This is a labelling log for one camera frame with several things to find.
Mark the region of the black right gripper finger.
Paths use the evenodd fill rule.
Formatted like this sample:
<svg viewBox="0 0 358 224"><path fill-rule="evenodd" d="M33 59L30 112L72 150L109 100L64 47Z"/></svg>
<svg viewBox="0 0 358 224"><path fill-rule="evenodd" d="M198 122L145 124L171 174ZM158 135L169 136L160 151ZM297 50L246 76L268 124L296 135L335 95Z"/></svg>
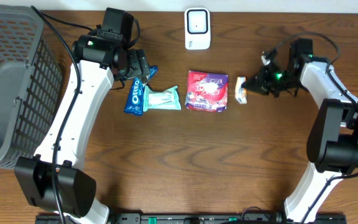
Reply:
<svg viewBox="0 0 358 224"><path fill-rule="evenodd" d="M241 85L241 87L259 87L259 81L256 76L249 77L246 81Z"/></svg>
<svg viewBox="0 0 358 224"><path fill-rule="evenodd" d="M268 91L264 89L262 86L248 85L246 83L243 83L241 87L246 89L247 91L254 92L260 95L268 95Z"/></svg>

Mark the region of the orange Kleenex tissue pack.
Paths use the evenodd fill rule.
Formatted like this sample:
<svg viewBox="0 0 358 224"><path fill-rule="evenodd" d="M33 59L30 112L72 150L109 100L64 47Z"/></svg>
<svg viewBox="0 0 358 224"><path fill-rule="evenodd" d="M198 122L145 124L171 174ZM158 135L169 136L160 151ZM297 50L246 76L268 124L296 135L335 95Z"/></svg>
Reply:
<svg viewBox="0 0 358 224"><path fill-rule="evenodd" d="M246 77L237 77L235 87L235 99L239 104L247 103L247 90L242 87L242 84L246 82Z"/></svg>

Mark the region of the blue Oreo cookie pack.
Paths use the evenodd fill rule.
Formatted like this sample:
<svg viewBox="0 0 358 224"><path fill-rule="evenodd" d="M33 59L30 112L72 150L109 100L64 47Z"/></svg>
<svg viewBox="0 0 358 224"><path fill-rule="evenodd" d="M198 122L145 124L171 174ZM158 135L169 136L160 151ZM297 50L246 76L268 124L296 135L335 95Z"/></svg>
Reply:
<svg viewBox="0 0 358 224"><path fill-rule="evenodd" d="M136 116L142 116L144 112L144 91L149 84L150 79L158 72L158 66L149 66L150 75L146 83L142 83L139 78L135 78L132 82L130 92L127 97L124 112Z"/></svg>

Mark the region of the teal wet wipes pack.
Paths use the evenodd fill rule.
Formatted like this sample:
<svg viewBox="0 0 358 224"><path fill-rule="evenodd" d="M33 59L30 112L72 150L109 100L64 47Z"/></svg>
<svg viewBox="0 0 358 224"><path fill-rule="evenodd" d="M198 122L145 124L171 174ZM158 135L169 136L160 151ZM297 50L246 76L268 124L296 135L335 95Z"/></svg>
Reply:
<svg viewBox="0 0 358 224"><path fill-rule="evenodd" d="M181 110L177 86L158 92L152 91L148 86L144 90L143 112L153 110Z"/></svg>

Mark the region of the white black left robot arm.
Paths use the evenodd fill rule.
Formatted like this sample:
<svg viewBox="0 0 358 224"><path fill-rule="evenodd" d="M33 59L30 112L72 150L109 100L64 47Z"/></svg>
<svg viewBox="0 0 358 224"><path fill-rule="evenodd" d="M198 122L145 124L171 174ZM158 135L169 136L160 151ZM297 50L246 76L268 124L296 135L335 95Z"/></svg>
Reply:
<svg viewBox="0 0 358 224"><path fill-rule="evenodd" d="M122 39L82 35L73 44L74 63L66 92L33 158L14 168L28 203L57 213L65 223L107 223L109 208L95 196L96 181L83 172L90 132L115 81L146 82L149 63L143 49Z"/></svg>

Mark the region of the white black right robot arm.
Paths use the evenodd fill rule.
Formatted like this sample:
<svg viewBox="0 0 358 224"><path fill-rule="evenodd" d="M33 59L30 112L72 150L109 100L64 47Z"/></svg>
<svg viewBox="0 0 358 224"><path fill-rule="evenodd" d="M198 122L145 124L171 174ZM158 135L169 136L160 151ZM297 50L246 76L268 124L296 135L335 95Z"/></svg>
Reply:
<svg viewBox="0 0 358 224"><path fill-rule="evenodd" d="M262 54L260 70L241 87L275 97L304 89L314 99L318 114L306 143L308 165L284 201L286 222L313 223L333 188L358 177L358 97L337 77L332 60L314 54L311 39L291 42L285 70L275 63L277 50Z"/></svg>

